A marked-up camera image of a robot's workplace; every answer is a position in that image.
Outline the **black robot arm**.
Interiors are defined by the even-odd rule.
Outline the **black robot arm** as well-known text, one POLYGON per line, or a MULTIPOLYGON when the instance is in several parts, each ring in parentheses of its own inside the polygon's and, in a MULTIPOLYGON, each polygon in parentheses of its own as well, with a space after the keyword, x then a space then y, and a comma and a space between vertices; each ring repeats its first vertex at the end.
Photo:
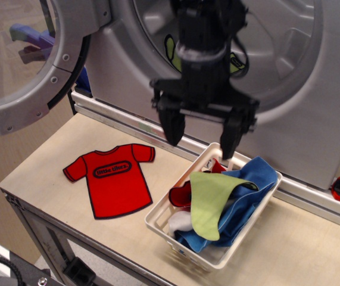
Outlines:
POLYGON ((255 125, 260 105, 230 83, 231 44, 244 49, 237 33, 247 9, 241 1, 171 1, 170 6, 178 19, 181 77, 153 79, 152 106, 172 146, 184 135, 186 116, 222 123, 220 148, 229 159, 255 125))

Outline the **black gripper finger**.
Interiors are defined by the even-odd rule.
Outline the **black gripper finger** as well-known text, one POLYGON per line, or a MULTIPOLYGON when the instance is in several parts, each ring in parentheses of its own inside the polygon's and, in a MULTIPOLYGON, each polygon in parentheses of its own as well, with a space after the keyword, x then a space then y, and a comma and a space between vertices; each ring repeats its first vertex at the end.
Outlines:
POLYGON ((245 133, 245 123, 241 114, 233 114, 223 123, 223 133, 220 137, 223 160, 232 158, 242 135, 245 133))
POLYGON ((161 127, 167 142, 177 146, 185 131, 185 115, 180 110, 163 109, 158 111, 161 127))

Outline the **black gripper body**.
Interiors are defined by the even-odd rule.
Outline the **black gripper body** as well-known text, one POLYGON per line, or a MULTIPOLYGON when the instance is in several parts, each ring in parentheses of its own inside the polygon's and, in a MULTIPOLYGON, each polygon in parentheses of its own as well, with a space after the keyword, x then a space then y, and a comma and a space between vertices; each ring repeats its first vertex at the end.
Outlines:
POLYGON ((152 106, 159 110, 180 110, 207 120, 225 122, 233 114, 241 114, 245 131, 257 122, 259 101, 230 84, 230 57, 215 61, 181 60, 178 79, 153 79, 152 106))

